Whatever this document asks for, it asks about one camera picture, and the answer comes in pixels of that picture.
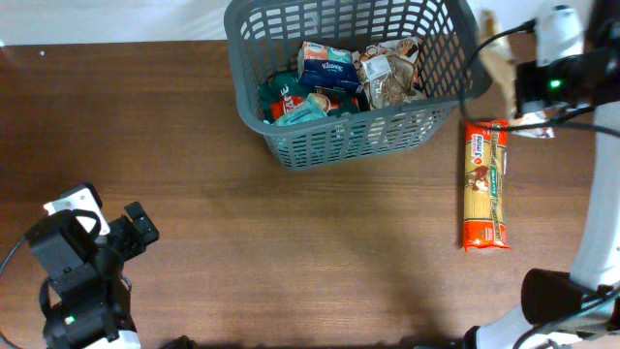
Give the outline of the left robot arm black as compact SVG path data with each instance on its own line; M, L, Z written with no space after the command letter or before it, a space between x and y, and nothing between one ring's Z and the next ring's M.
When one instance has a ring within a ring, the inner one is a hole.
M102 208L94 185L82 183L44 204L47 216L25 234L47 273L39 304L49 348L140 347L123 269L160 233L138 202L112 221Z

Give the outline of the beige snack pouch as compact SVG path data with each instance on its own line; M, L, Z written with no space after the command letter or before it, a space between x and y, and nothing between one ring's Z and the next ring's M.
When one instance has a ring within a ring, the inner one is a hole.
M492 11L482 10L479 43L483 44L501 31L502 26L498 17ZM487 73L499 84L504 98L504 110L499 113L499 120L507 121L509 126L527 126L546 121L546 116L542 111L517 116L514 87L516 60L507 37L496 39L482 48L479 52L479 59Z
M370 110L425 99L419 72L421 40L406 37L368 46L352 54Z

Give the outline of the orange San Remo spaghetti pack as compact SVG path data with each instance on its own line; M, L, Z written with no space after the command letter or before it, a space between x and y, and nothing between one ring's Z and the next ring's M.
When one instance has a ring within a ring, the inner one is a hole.
M508 133L507 121L483 122L465 129L463 247L465 250L510 249L503 211Z

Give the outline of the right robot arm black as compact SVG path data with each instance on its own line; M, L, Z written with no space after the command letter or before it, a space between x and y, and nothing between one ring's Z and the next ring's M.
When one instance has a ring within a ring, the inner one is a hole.
M564 131L555 141L514 141L508 186L509 252L462 254L438 247L424 256L423 288L411 296L415 329L457 335L507 310L519 310L521 279L534 268L573 267L578 283L595 278L591 246L608 248L619 229L619 142Z

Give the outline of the green Nescafe coffee bag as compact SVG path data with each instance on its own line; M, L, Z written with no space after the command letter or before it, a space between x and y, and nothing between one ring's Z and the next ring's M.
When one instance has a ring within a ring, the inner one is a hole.
M259 86L259 93L263 108L263 123L270 125L275 125L270 110L271 105L280 102L285 96L306 98L310 93L323 94L330 101L327 117L340 117L345 113L354 114L360 112L355 95L326 88L301 85L296 73L280 73L272 76L266 83Z

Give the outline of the blue Kleenex tissue multipack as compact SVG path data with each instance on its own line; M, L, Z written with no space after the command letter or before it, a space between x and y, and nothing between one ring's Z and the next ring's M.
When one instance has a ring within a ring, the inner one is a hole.
M303 42L297 55L298 81L308 87L358 94L361 83L352 53L312 42Z

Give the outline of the mint toilet wipes pack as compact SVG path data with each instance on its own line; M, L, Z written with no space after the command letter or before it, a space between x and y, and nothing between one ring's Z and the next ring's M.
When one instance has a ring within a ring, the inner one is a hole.
M306 98L285 96L270 107L276 126L292 126L327 117L328 98L320 93L310 93Z

